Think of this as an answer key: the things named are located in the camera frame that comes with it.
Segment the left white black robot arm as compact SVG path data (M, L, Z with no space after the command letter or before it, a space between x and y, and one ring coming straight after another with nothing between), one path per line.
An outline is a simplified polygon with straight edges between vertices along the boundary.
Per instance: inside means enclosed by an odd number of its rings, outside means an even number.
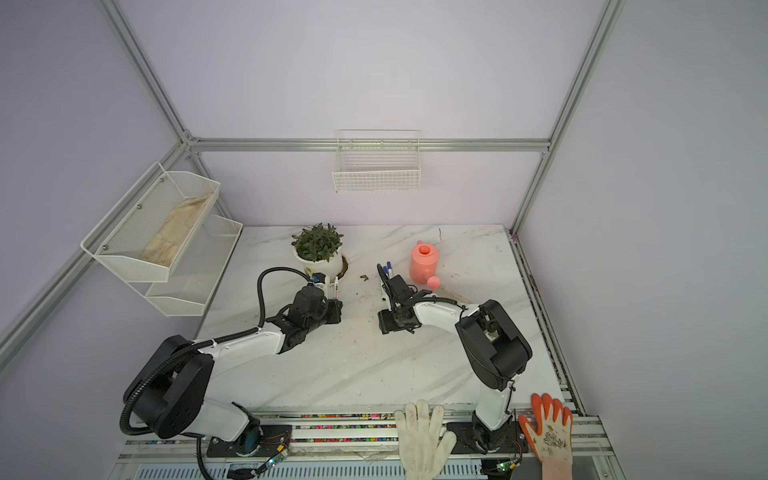
M260 420L240 403L218 399L210 384L249 362L288 352L321 326L340 323L342 308L339 299L308 284L260 327L209 340L167 338L124 393L121 432L256 441Z

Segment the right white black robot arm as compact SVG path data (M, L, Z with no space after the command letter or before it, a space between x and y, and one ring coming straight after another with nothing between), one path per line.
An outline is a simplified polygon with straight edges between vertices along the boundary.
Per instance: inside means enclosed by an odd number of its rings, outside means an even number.
M515 378L525 372L532 347L495 300L463 304L429 290L416 290L400 275L380 273L389 306L378 313L383 334L414 333L429 326L454 333L472 372L483 384L472 415L474 448L497 451L508 439Z

